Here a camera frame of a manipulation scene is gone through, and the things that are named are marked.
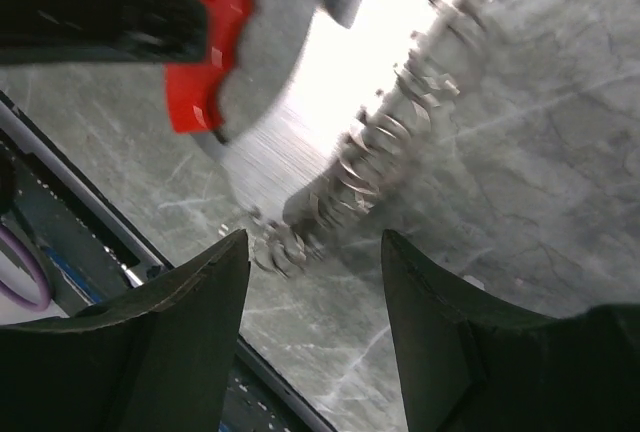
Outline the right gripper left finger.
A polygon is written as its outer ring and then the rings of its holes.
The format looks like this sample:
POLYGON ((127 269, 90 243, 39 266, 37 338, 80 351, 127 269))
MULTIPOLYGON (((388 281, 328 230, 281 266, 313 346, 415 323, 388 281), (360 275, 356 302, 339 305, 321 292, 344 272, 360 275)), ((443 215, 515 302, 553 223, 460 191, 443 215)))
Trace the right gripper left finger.
POLYGON ((1 329, 5 431, 215 431, 248 289, 238 230, 69 318, 1 329))

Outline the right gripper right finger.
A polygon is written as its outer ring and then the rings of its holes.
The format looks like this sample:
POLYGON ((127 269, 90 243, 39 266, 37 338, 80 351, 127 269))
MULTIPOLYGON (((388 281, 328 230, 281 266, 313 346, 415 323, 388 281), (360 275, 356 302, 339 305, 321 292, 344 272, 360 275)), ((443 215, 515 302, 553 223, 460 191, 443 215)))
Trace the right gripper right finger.
POLYGON ((538 314, 442 268, 393 230, 381 269, 412 431, 635 431, 639 308, 538 314))

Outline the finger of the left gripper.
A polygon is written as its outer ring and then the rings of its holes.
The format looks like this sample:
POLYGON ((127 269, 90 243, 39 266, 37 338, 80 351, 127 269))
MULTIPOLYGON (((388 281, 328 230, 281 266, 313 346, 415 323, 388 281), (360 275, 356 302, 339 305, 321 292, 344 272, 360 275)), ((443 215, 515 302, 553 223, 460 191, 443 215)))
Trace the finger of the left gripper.
POLYGON ((206 35, 199 0, 1 0, 4 65, 194 63, 206 35))

